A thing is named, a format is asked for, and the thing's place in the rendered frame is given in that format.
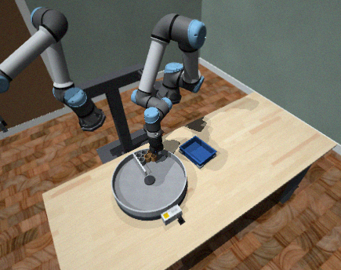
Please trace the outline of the grey round turntable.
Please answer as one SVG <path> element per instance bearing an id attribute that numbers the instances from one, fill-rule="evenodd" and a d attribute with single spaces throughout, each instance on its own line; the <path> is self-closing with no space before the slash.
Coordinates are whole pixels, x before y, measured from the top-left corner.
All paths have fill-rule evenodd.
<path id="1" fill-rule="evenodd" d="M 184 164 L 176 155 L 163 149 L 158 152 L 156 162 L 146 162 L 142 166 L 136 157 L 142 150 L 149 148 L 132 152 L 114 169 L 111 189 L 118 206 L 137 220 L 162 219 L 166 226 L 178 218 L 182 225 L 185 220 L 180 205 L 187 193 Z"/>

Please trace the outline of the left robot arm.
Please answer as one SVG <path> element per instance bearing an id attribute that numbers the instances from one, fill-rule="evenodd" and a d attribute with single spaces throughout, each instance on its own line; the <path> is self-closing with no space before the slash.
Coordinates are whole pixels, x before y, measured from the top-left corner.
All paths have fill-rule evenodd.
<path id="1" fill-rule="evenodd" d="M 161 129 L 161 120 L 171 110 L 172 101 L 180 98 L 180 87 L 192 93 L 197 93 L 201 88 L 204 78 L 198 70 L 198 49 L 203 46 L 205 36 L 205 24 L 176 13 L 162 17 L 155 25 L 139 88 L 131 95 L 133 103 L 146 108 L 144 120 L 148 132 L 156 133 Z M 159 100 L 151 93 L 170 40 L 178 42 L 183 51 L 183 65 L 170 63 L 165 66 Z"/>

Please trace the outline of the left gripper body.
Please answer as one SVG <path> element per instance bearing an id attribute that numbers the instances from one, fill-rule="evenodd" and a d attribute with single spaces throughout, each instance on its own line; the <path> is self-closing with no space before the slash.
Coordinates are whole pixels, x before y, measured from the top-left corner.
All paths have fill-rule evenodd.
<path id="1" fill-rule="evenodd" d="M 152 154 L 155 154 L 164 149 L 162 144 L 162 136 L 161 136 L 161 129 L 156 133 L 150 133 L 147 131 L 146 124 L 143 125 L 143 129 L 148 136 L 149 141 L 149 149 Z"/>

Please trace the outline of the blue open-top crate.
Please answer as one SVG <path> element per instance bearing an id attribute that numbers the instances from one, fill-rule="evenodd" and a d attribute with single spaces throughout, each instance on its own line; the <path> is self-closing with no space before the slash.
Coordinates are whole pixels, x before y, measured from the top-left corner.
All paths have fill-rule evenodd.
<path id="1" fill-rule="evenodd" d="M 197 136 L 192 137 L 179 148 L 183 155 L 199 166 L 205 165 L 217 152 Z"/>

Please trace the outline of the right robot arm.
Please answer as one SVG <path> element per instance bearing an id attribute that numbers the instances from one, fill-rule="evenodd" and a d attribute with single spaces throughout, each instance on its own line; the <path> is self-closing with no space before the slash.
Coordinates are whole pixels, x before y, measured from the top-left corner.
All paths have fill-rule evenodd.
<path id="1" fill-rule="evenodd" d="M 102 112 L 82 89 L 74 87 L 67 69 L 60 41 L 67 33 L 67 18 L 55 9 L 38 7 L 31 13 L 31 22 L 37 32 L 0 64 L 0 93 L 6 92 L 9 83 L 46 50 L 55 79 L 54 97 L 74 111 L 84 128 L 97 126 L 103 118 Z"/>

